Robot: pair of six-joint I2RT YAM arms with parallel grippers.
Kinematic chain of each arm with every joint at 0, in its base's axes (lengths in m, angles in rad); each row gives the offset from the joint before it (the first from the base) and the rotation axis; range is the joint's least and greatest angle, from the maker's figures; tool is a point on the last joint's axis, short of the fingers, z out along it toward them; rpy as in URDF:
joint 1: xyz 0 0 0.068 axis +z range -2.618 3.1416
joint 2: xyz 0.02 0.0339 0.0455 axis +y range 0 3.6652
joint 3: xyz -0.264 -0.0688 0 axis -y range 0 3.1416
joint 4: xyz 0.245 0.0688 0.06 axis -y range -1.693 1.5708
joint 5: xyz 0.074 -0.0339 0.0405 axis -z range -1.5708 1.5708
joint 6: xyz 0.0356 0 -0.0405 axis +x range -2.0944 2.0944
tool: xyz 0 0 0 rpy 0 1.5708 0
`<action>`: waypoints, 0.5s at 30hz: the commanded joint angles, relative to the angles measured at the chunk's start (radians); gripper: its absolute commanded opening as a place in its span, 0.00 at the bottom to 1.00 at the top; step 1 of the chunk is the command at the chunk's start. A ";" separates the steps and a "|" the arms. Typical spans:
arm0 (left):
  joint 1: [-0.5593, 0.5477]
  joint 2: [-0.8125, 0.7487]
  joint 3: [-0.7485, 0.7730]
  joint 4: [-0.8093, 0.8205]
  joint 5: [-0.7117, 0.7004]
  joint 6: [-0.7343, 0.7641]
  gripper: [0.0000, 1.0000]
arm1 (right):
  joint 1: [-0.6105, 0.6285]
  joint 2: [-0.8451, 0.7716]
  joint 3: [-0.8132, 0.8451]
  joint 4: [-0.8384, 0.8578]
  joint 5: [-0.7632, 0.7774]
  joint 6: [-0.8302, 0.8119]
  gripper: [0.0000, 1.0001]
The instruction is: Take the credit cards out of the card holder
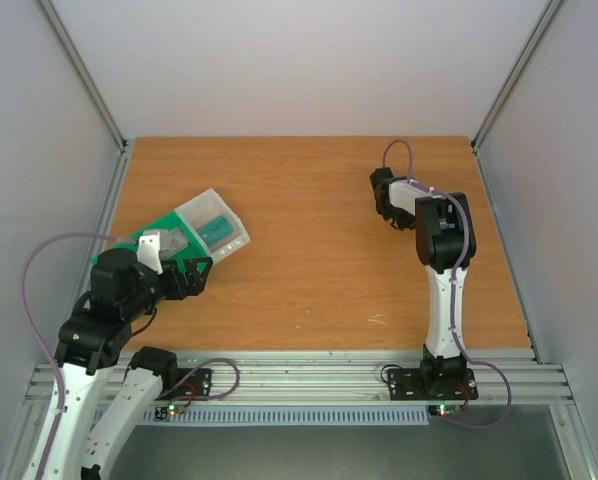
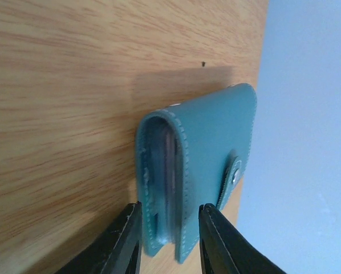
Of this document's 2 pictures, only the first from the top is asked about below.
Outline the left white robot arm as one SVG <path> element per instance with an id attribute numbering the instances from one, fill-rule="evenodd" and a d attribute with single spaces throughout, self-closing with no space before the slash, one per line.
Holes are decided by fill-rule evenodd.
<path id="1" fill-rule="evenodd" d="M 205 394 L 205 366 L 185 372 L 175 353 L 143 347 L 131 357 L 112 404 L 100 420 L 94 418 L 122 349 L 138 333 L 133 322 L 154 317 L 164 300 L 201 294 L 212 265 L 210 257 L 141 258 L 128 248 L 96 258 L 90 288 L 61 326 L 50 356 L 54 384 L 24 478 L 106 479 L 150 404 L 166 399 L 168 412 L 175 413 L 178 401 Z"/>

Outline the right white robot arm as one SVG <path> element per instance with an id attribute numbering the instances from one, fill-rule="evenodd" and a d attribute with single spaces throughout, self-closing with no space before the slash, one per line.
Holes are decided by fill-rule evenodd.
<path id="1" fill-rule="evenodd" d="M 428 398 L 439 398 L 468 382 L 462 353 L 463 287 L 476 239 L 467 196 L 441 194 L 413 179 L 379 167 L 369 176 L 375 209 L 398 230 L 415 232 L 415 247 L 429 285 L 429 328 L 417 387 Z"/>

